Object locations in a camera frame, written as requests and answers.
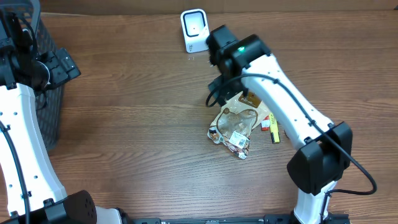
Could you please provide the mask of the brown snack pouch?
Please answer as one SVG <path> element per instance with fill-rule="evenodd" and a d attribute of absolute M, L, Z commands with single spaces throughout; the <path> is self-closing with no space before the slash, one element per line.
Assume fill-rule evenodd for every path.
<path fill-rule="evenodd" d="M 250 135 L 270 114 L 268 107 L 254 93 L 238 93 L 221 107 L 210 124 L 207 136 L 226 146 L 236 157 L 245 160 L 249 154 Z"/>

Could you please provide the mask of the red item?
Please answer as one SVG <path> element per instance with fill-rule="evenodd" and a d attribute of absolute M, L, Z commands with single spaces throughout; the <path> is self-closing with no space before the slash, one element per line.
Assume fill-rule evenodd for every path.
<path fill-rule="evenodd" d="M 270 118 L 269 118 L 269 116 L 266 116 L 261 121 L 261 131 L 268 131 L 270 129 L 270 126 L 271 126 Z"/>

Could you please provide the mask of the yellow black item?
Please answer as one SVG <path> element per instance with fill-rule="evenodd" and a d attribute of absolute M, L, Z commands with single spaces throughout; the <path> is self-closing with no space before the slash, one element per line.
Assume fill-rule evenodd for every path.
<path fill-rule="evenodd" d="M 270 133 L 271 133 L 271 140 L 273 144 L 280 143 L 280 136 L 279 136 L 279 128 L 277 124 L 276 117 L 273 113 L 269 114 L 269 121 L 270 121 Z"/>

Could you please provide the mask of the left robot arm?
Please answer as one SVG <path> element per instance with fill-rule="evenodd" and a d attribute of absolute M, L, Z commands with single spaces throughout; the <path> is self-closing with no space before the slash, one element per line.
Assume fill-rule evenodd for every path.
<path fill-rule="evenodd" d="M 78 77 L 65 49 L 38 53 L 27 20 L 1 11 L 1 169 L 9 223 L 132 223 L 120 208 L 95 205 L 81 190 L 68 195 L 50 162 L 35 107 L 36 95 Z"/>

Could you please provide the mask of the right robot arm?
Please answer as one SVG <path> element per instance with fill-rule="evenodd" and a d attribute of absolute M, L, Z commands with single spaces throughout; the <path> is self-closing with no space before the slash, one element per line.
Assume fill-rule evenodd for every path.
<path fill-rule="evenodd" d="M 264 215 L 261 223 L 349 223 L 349 216 L 328 212 L 327 192 L 350 165 L 353 133 L 322 115 L 287 78 L 268 46 L 255 34 L 238 40 L 226 27 L 206 40 L 210 63 L 220 76 L 210 83 L 210 96 L 224 106 L 234 96 L 254 94 L 274 114 L 290 139 L 295 155 L 287 164 L 298 187 L 290 214 Z"/>

